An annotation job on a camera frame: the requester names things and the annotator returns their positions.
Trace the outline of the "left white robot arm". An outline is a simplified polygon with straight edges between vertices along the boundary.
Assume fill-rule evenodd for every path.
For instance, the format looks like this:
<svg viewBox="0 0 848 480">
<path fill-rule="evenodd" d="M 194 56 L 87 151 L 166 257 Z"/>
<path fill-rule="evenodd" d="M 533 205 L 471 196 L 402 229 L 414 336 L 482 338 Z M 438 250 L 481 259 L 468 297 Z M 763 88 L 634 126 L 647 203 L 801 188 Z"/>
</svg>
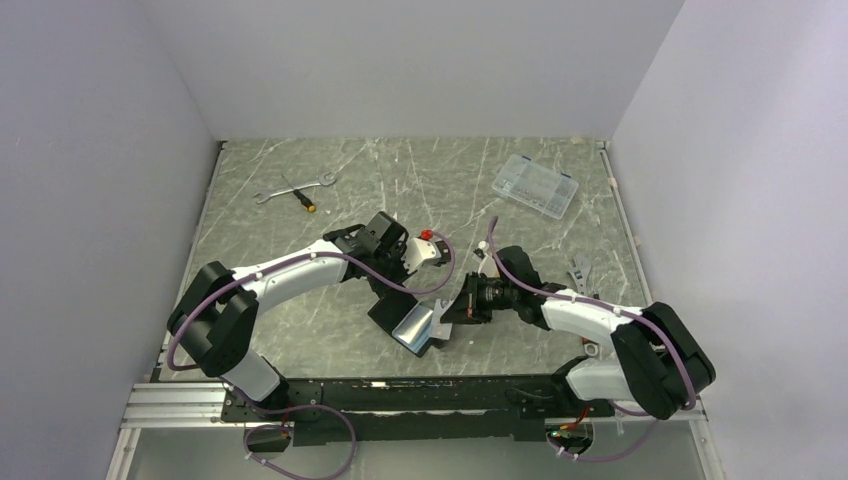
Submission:
<svg viewBox="0 0 848 480">
<path fill-rule="evenodd" d="M 429 232 L 419 237 L 384 212 L 367 224 L 329 231 L 308 246 L 264 263 L 229 268 L 204 265 L 170 314 L 173 340 L 167 353 L 174 371 L 198 369 L 248 398 L 264 420 L 289 404 L 288 380 L 251 346 L 257 320 L 269 310 L 312 290 L 364 278 L 377 301 L 369 315 L 392 333 L 416 303 L 405 286 L 442 249 Z"/>
</svg>

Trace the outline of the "black leather card holder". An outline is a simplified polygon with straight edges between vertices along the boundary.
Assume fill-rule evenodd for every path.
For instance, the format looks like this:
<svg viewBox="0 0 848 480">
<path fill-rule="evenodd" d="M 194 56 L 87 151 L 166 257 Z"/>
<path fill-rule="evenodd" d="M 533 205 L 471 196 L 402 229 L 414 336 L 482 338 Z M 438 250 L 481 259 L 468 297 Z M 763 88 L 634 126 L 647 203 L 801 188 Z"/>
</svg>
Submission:
<svg viewBox="0 0 848 480">
<path fill-rule="evenodd" d="M 432 308 L 418 300 L 418 304 L 394 331 L 386 334 L 416 357 L 424 356 L 431 347 L 443 348 L 446 341 L 429 337 Z"/>
</svg>

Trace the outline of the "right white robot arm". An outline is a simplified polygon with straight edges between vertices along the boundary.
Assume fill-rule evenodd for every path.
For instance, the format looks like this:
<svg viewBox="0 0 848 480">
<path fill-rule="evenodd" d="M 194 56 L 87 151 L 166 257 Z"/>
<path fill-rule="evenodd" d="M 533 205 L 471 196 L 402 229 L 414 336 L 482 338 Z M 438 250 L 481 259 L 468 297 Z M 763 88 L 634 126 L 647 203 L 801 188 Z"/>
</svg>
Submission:
<svg viewBox="0 0 848 480">
<path fill-rule="evenodd" d="M 541 330 L 572 333 L 611 349 L 607 359 L 583 354 L 551 374 L 540 395 L 564 415 L 594 401 L 632 402 L 641 413 L 666 420 L 691 408 L 716 379 L 711 360 L 670 305 L 614 305 L 544 282 L 519 246 L 485 256 L 439 318 L 485 324 L 505 310 Z"/>
</svg>

